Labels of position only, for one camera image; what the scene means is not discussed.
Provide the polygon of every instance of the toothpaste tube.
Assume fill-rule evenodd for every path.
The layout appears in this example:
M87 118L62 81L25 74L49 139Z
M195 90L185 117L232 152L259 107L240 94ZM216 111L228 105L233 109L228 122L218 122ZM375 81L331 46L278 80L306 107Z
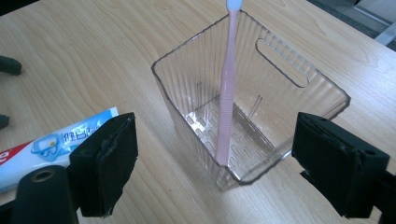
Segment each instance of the toothpaste tube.
M0 193L15 189L25 175L41 167L68 166L69 154L118 114L117 108L113 107L57 132L0 152Z

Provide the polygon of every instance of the container handle cutout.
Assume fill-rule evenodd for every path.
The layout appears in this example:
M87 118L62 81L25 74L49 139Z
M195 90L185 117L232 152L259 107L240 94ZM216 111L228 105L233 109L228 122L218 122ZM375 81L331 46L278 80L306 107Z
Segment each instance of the container handle cutout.
M311 63L266 29L262 29L256 40L256 50L298 88L308 86L318 73Z

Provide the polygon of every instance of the pink toothbrush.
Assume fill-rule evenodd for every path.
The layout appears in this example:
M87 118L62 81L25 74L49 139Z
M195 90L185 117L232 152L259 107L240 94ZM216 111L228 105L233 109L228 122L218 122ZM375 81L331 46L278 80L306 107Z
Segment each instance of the pink toothbrush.
M227 49L221 73L219 129L216 161L221 166L228 165L230 150L231 129L233 125L233 96L235 93L235 38L238 23L238 12L243 0L227 0L227 9L230 14Z

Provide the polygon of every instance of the transparent plastic box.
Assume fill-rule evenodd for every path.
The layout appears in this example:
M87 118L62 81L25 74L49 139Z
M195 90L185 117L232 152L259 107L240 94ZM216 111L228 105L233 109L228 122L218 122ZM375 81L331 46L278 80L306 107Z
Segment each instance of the transparent plastic box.
M236 87L228 167L215 160L228 16L152 65L187 147L220 189L248 185L290 154L298 112L335 117L347 94L246 12L239 14Z

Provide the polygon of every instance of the wood grain surface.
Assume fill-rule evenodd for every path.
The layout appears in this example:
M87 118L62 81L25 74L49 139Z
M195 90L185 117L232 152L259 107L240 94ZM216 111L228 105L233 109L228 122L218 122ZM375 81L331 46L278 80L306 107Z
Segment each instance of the wood grain surface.
M396 158L394 51L304 0L243 9L351 96L335 123ZM226 192L195 162L150 67L226 13L220 0L41 0L0 17L0 55L23 65L19 77L0 73L0 113L11 116L0 151L116 106L136 114L139 158L113 216L80 223L377 223L376 209L339 217L294 158Z

